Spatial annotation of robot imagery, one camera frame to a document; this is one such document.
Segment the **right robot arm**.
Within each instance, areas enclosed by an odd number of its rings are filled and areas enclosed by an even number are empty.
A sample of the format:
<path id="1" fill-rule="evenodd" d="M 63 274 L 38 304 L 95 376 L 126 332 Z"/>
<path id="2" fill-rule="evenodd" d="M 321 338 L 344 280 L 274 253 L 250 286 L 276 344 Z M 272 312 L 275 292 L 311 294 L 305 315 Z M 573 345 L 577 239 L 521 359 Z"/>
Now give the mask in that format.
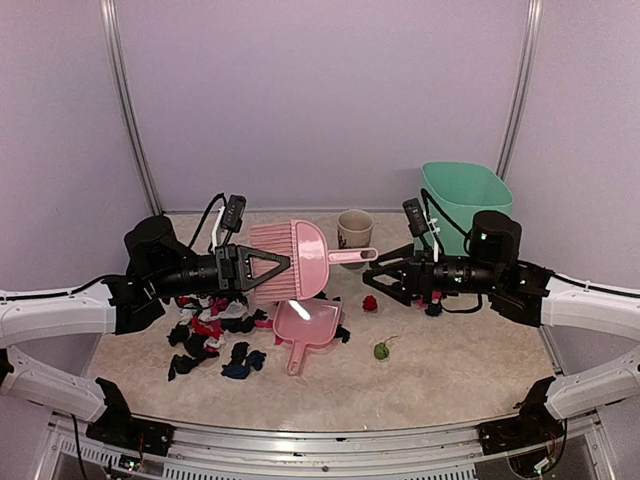
<path id="1" fill-rule="evenodd" d="M 396 249 L 370 263 L 364 284 L 409 306 L 418 299 L 476 294 L 500 316 L 539 328 L 574 327 L 630 340 L 639 338 L 639 293 L 577 280 L 519 259 L 521 226 L 497 211 L 475 214 L 465 256 L 440 255 L 432 246 Z M 577 374 L 548 377 L 529 390 L 511 433 L 535 442 L 552 421 L 639 393 L 639 350 Z"/>

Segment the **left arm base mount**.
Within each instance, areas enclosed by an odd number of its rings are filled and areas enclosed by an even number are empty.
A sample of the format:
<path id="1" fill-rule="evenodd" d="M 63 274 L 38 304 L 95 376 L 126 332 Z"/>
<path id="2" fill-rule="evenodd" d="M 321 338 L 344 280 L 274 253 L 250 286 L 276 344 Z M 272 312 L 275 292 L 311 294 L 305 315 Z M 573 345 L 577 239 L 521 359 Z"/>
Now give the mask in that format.
<path id="1" fill-rule="evenodd" d="M 105 395 L 106 410 L 88 423 L 86 436 L 104 444 L 166 457 L 175 428 L 134 416 L 115 383 L 100 377 L 96 383 Z"/>

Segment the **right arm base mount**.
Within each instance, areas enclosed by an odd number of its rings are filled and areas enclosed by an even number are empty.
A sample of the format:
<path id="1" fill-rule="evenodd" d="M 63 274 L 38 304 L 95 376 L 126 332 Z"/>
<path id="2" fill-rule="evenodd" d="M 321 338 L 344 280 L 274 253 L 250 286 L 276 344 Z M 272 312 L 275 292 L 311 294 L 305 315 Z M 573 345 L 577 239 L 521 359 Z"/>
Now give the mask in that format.
<path id="1" fill-rule="evenodd" d="M 484 455 L 517 450 L 560 438 L 566 427 L 545 407 L 547 392 L 555 377 L 538 380 L 517 406 L 515 416 L 488 421 L 477 426 Z"/>

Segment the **pink hand brush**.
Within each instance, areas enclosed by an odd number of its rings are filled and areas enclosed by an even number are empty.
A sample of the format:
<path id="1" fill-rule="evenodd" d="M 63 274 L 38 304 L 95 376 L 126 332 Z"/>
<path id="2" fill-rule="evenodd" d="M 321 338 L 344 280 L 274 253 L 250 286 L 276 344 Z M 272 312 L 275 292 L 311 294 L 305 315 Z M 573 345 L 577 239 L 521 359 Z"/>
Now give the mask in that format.
<path id="1" fill-rule="evenodd" d="M 310 299 L 327 285 L 331 266 L 373 261 L 379 256 L 372 247 L 331 249 L 322 231 L 305 220 L 254 225 L 250 241 L 255 249 L 290 259 L 288 269 L 255 288 L 257 304 Z"/>

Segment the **pink dustpan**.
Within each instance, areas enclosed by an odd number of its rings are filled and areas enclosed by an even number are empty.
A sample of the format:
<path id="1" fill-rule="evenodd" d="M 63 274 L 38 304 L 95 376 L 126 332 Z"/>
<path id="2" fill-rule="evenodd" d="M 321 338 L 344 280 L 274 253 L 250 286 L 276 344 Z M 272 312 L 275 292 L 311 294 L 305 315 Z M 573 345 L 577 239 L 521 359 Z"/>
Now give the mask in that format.
<path id="1" fill-rule="evenodd" d="M 324 348 L 334 338 L 342 314 L 341 301 L 311 298 L 288 300 L 278 304 L 273 331 L 291 346 L 286 371 L 300 374 L 308 348 Z"/>

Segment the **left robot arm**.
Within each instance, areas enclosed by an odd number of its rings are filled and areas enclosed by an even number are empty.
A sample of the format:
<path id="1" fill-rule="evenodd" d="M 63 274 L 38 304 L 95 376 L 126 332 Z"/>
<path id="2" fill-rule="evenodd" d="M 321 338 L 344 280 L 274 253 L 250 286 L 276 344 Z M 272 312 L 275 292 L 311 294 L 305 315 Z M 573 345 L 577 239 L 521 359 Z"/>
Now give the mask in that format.
<path id="1" fill-rule="evenodd" d="M 69 374 L 19 349 L 19 344 L 72 334 L 136 333 L 165 313 L 172 298 L 244 293 L 291 270 L 290 254 L 226 245 L 200 255 L 181 243 L 171 220 L 153 216 L 124 237 L 129 265 L 80 287 L 1 295 L 1 392 L 81 420 L 99 422 L 121 445 L 140 434 L 118 387 Z"/>

